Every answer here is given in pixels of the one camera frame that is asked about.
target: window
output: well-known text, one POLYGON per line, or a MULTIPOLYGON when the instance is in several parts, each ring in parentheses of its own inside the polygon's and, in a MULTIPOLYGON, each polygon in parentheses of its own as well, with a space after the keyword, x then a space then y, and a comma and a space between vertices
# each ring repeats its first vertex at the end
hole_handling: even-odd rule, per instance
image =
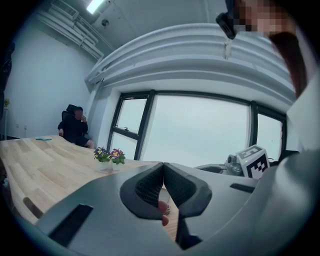
POLYGON ((120 129, 127 128, 129 131, 137 134, 146 101, 146 98, 124 100, 116 123, 117 127, 120 129))
POLYGON ((224 164, 258 144, 269 158, 286 148, 286 115, 226 95, 196 91, 122 93, 109 132, 107 150, 127 159, 197 167, 224 164))
POLYGON ((127 159, 140 158, 154 95, 154 90, 121 94, 109 132, 108 151, 121 149, 127 159))
POLYGON ((266 150, 268 158, 278 161, 282 146, 282 122, 258 113, 256 144, 266 150))
POLYGON ((197 167, 223 164, 247 146, 249 107, 223 100, 158 95, 141 160, 197 167))
POLYGON ((134 159, 137 141, 122 134, 113 133, 110 149, 121 149, 127 159, 134 159))

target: black clothing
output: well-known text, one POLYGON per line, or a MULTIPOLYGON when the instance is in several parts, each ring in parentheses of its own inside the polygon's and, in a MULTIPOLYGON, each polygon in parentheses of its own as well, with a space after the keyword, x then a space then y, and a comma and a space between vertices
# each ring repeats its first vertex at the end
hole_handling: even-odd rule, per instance
POLYGON ((88 131, 86 122, 77 120, 73 115, 67 115, 58 126, 58 130, 63 129, 63 137, 78 146, 84 147, 88 139, 83 134, 88 131))
POLYGON ((84 147, 87 142, 88 142, 88 139, 85 138, 85 137, 82 137, 82 136, 78 136, 78 137, 72 137, 72 136, 65 136, 63 135, 64 139, 67 140, 68 142, 70 143, 74 143, 80 147, 84 147))
POLYGON ((12 42, 5 52, 3 62, 0 62, 0 92, 4 92, 12 68, 11 54, 15 50, 15 44, 12 42))

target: black window frame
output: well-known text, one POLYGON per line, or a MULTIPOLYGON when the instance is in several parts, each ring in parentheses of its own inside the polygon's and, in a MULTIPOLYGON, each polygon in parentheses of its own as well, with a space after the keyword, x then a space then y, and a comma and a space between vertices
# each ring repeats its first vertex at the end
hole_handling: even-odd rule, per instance
POLYGON ((112 124, 109 132, 109 138, 107 142, 107 150, 110 151, 112 137, 114 133, 118 133, 134 139, 137 141, 134 160, 140 160, 143 145, 145 142, 145 137, 149 125, 150 114, 152 111, 155 95, 165 95, 165 96, 189 96, 189 97, 200 97, 212 100, 221 100, 232 103, 237 103, 241 105, 246 105, 250 107, 250 127, 249 127, 249 147, 257 144, 258 138, 258 114, 273 118, 282 123, 282 137, 281 137, 281 151, 284 151, 287 146, 287 115, 281 113, 275 109, 264 106, 263 104, 257 103, 256 101, 249 101, 237 97, 232 97, 223 94, 209 93, 209 92, 199 92, 199 91, 185 91, 185 90, 150 90, 142 92, 129 92, 122 93, 119 97, 114 116, 112 119, 112 124), (146 99, 145 107, 142 113, 140 127, 138 133, 131 132, 129 130, 121 129, 117 127, 117 122, 122 107, 122 103, 125 100, 135 100, 135 99, 146 99))
POLYGON ((126 137, 129 137, 129 138, 137 141, 136 147, 135 147, 135 152, 134 152, 134 160, 140 159, 141 152, 142 152, 142 146, 143 146, 143 142, 145 140, 145 136, 146 136, 146 132, 147 132, 147 128, 148 128, 148 123, 149 123, 149 119, 150 119, 150 113, 151 113, 152 105, 154 103, 154 99, 155 99, 155 90, 143 91, 143 92, 122 93, 120 95, 118 103, 115 108, 113 119, 112 119, 108 143, 106 146, 107 151, 111 151, 110 147, 111 147, 112 137, 113 137, 114 133, 117 133, 117 134, 124 135, 126 137), (118 118, 119 118, 119 114, 120 114, 123 102, 126 100, 138 100, 138 99, 146 99, 138 133, 118 128, 117 122, 118 122, 118 118))

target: ceiling light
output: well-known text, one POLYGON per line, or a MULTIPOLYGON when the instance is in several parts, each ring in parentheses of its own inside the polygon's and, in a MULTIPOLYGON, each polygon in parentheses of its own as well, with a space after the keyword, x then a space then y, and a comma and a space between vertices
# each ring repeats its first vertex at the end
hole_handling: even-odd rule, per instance
POLYGON ((91 3, 89 3, 88 7, 86 8, 86 10, 91 13, 94 14, 94 12, 96 11, 96 9, 98 9, 98 7, 102 4, 104 0, 92 0, 91 3))

